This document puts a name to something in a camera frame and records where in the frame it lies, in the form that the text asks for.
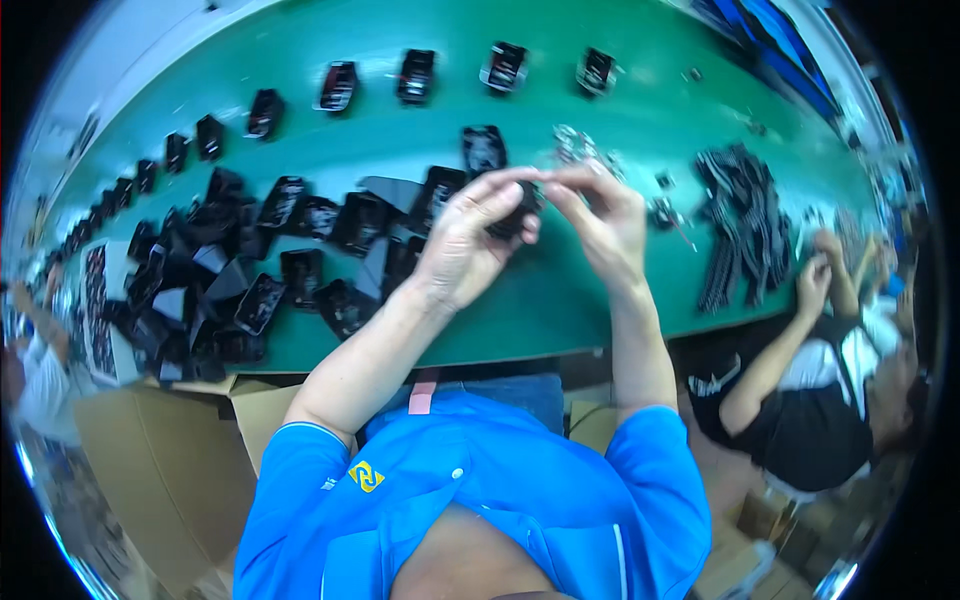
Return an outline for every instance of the blue polo shirt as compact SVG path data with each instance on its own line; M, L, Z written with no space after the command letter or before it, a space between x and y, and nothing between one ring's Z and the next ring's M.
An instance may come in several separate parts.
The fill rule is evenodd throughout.
M263 454L233 597L386 599L451 502L510 536L579 600L682 600L710 515L680 417L643 409L606 457L528 413L463 392L429 415L376 418L350 460L331 432L288 423Z

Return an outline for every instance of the pink strap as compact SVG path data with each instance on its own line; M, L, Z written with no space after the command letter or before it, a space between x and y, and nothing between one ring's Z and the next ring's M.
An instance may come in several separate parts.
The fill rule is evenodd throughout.
M410 404L407 406L407 413L410 415L429 415L430 400L437 389L437 375L440 369L424 369L417 375L417 383L410 392Z

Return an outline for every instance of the blue jeans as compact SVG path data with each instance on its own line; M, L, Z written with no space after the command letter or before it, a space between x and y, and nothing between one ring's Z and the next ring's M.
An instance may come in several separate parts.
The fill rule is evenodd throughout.
M412 390L412 385L400 386L377 415L406 406ZM560 376L554 372L481 381L445 381L437 384L434 401L444 401L442 397L436 398L436 394L441 392L467 392L521 408L553 433L560 436L564 434L564 390Z

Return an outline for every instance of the green table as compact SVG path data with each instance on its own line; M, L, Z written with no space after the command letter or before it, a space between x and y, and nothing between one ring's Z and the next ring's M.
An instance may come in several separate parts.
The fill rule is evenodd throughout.
M478 80L491 43L526 46L526 86L495 98ZM585 99L573 82L588 46L613 55L624 71L607 98ZM723 58L722 41L704 25L658 1L579 0L515 3L482 0L290 0L229 27L178 60L147 85L93 142L64 186L46 224L50 245L78 215L99 202L124 169L162 157L173 130L193 131L208 112L227 126L218 164L244 176L263 199L276 178L299 175L314 192L340 200L368 175L422 180L431 164L463 168L460 130L495 124L512 164L538 163L552 148L552 127L587 132L604 150L623 155L629 183L659 193L654 175L668 169L674 205L687 212L703 199L690 163L698 151L744 140L767 161L784 204L872 205L870 184L855 156L812 110L789 104ZM394 95L402 53L436 50L429 104L403 107ZM331 60L357 60L361 88L345 118L311 109ZM694 83L690 68L703 73ZM245 139L254 92L275 87L287 102L276 141ZM767 128L751 135L750 117ZM212 166L191 146L185 171L161 174L151 196L110 221L98 238L130 239L140 219L160 221L173 206L203 196ZM571 227L548 207L540 243L519 252L493 288L459 315L423 355L422 365L543 356L607 346L605 292L589 270ZM784 285L756 310L741 299L715 315L696 310L711 249L710 228L651 231L647 269L665 335L677 336L777 313L792 301ZM260 268L278 276L280 252L315 245L279 238ZM352 276L359 261L324 247L325 277ZM337 345L323 320L281 308L272 324L265 372L312 369Z

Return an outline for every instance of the person in blue shirt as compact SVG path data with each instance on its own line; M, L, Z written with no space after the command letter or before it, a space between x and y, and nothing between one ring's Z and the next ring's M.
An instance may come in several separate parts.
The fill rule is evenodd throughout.
M536 243L534 216L510 242L485 232L517 207L520 181L540 182L609 292L619 424L606 456L495 386L419 383L408 406L383 410L454 315ZM491 172L455 195L414 273L310 373L271 439L234 598L682 600L710 516L644 276L645 222L643 198L597 162Z

